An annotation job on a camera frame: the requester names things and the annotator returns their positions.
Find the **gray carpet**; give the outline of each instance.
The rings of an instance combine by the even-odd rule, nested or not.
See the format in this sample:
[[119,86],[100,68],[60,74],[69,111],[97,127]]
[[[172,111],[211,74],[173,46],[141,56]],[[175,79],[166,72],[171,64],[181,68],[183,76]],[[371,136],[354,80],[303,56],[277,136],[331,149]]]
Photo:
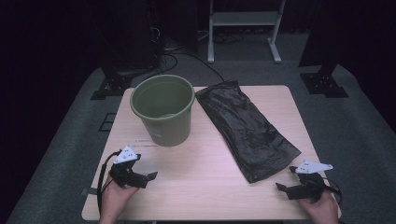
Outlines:
[[[283,62],[274,64],[265,38],[245,35],[232,45],[215,45],[211,66],[224,79],[237,79],[240,85],[288,86],[320,160],[334,167],[326,175],[343,191],[341,220],[348,224],[396,223],[396,135],[356,78],[342,66],[335,69],[333,77],[349,98],[308,93],[299,74],[318,68],[298,67],[306,39],[307,34],[280,34],[276,44]],[[177,52],[193,53],[205,61],[206,51],[202,43],[197,52]],[[166,74],[185,77],[194,86],[221,82],[195,58],[175,56],[177,66]],[[171,57],[164,58],[162,70],[174,62]],[[132,86],[147,76],[134,78]],[[108,137],[107,132],[98,130],[107,113],[117,112],[121,99],[90,100],[104,77],[98,68],[81,88],[8,223],[90,223],[81,217],[85,203],[81,192],[91,185]]]

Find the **bucket rim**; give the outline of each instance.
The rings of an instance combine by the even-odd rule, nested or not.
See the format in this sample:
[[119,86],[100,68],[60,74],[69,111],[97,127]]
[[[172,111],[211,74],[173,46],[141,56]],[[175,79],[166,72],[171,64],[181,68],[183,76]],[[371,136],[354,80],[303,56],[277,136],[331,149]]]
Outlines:
[[[190,87],[190,89],[191,89],[191,98],[190,98],[189,103],[188,103],[182,110],[180,110],[178,113],[173,114],[173,115],[168,116],[168,117],[163,117],[163,118],[152,118],[152,117],[148,117],[148,116],[145,116],[145,115],[139,113],[139,112],[134,108],[134,106],[133,106],[133,97],[134,97],[134,94],[135,94],[135,90],[136,90],[136,89],[138,89],[138,88],[141,87],[142,85],[144,85],[144,84],[150,82],[152,79],[159,78],[159,77],[172,77],[172,78],[176,78],[176,79],[182,80],[183,82],[185,82],[185,83]],[[195,90],[194,90],[194,87],[191,85],[191,83],[190,83],[186,78],[180,77],[180,76],[175,76],[175,75],[159,75],[159,76],[155,76],[155,77],[150,77],[150,78],[148,78],[148,79],[142,81],[141,83],[139,83],[139,84],[134,88],[134,90],[132,91],[131,96],[130,96],[130,107],[132,108],[132,110],[134,111],[134,113],[135,113],[139,118],[141,118],[141,119],[146,119],[146,120],[149,120],[150,122],[164,122],[164,121],[168,121],[168,120],[174,119],[175,117],[178,117],[179,115],[185,113],[186,110],[188,110],[188,109],[191,108],[192,104],[194,103],[194,100],[195,100]]]

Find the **shelf leg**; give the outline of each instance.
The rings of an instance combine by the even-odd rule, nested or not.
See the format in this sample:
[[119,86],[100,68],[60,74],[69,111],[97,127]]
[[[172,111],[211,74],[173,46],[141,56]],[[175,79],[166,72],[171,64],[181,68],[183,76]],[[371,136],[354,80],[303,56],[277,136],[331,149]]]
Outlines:
[[210,0],[209,12],[209,41],[207,43],[207,62],[213,63],[215,61],[215,53],[213,48],[213,0]]
[[282,60],[280,59],[280,56],[279,56],[279,52],[277,51],[277,48],[275,45],[275,41],[276,41],[277,32],[279,31],[280,22],[282,21],[283,9],[285,8],[285,4],[286,4],[286,0],[281,0],[280,6],[279,6],[279,11],[277,12],[277,15],[276,15],[276,22],[275,22],[275,27],[274,27],[272,37],[267,39],[268,45],[270,46],[270,50],[273,54],[275,63],[282,63]]

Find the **dark background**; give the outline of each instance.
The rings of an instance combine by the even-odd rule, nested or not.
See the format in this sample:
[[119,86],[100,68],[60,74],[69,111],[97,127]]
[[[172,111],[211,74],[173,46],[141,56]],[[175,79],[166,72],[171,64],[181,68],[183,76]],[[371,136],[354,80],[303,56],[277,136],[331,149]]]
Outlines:
[[[177,0],[167,1],[177,4]],[[215,2],[218,10],[277,7],[272,0],[240,1],[238,5],[231,0]],[[205,29],[208,1],[191,3],[197,7],[194,26]],[[311,32],[302,66],[335,57],[357,78],[393,129],[394,8],[390,0],[288,1],[281,25],[281,32]],[[78,90],[101,66],[104,42],[84,1],[7,0],[1,1],[0,10],[4,87],[1,191],[7,195],[1,205],[3,223],[23,194]]]

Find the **hand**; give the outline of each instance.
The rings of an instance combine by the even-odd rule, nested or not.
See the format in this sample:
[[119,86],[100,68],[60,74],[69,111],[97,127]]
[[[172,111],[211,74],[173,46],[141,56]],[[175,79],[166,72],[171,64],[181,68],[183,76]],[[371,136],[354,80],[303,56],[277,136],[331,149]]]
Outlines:
[[315,224],[338,223],[338,205],[329,191],[323,191],[320,199],[315,203],[307,199],[296,201],[308,213]]
[[107,176],[105,186],[102,192],[102,214],[99,219],[100,224],[115,223],[129,199],[139,190],[139,188],[135,187],[122,189],[113,181],[110,175]]

